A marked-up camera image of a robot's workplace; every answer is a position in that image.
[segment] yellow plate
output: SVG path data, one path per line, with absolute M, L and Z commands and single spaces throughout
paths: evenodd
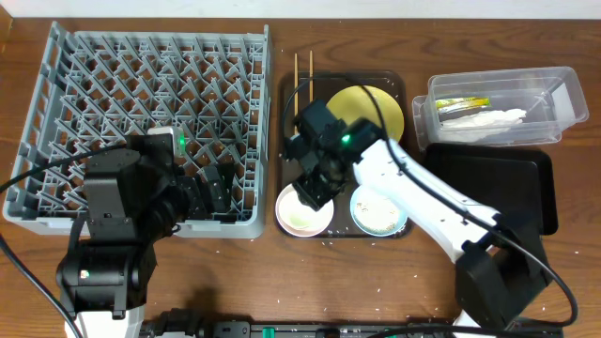
M 382 89 L 371 85 L 367 85 L 366 87 L 374 98 L 376 98 L 379 109 L 384 115 L 388 136 L 397 142 L 400 141 L 405 128 L 405 119 L 403 118 L 401 107 L 392 96 L 388 95 Z M 374 103 L 358 85 L 336 93 L 328 102 L 328 109 L 330 109 L 334 116 L 342 118 L 348 125 L 359 117 L 365 117 L 381 127 Z

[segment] white wall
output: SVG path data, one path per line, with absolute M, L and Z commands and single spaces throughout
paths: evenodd
M 13 17 L 601 19 L 601 0 L 0 0 Z

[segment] green connector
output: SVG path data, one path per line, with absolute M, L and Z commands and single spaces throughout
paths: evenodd
M 387 330 L 391 330 L 391 329 L 384 329 L 384 330 L 385 330 L 385 331 L 387 331 Z M 264 336 L 264 337 L 265 337 L 265 336 Z M 389 338 L 396 338 L 396 335 L 394 335 L 394 336 L 389 336 Z
M 263 338 L 275 338 L 275 329 L 263 328 Z

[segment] white cloth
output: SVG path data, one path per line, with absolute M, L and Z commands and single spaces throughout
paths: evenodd
M 522 123 L 526 111 L 522 109 L 510 109 L 508 111 L 484 111 L 474 115 L 463 116 L 441 122 L 439 140 L 442 142 L 471 143 L 481 140 L 490 135 L 506 132 L 511 127 Z M 482 128 L 486 130 L 456 131 L 464 128 Z

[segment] clear plastic container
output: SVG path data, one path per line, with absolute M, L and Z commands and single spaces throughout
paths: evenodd
M 428 82 L 428 95 L 413 100 L 418 144 L 459 143 L 485 146 L 526 146 L 556 143 L 562 131 L 589 118 L 576 72 L 569 67 L 509 69 L 436 75 Z M 440 114 L 436 101 L 488 98 L 490 105 Z M 482 111 L 526 112 L 521 123 L 445 129 L 442 122 Z

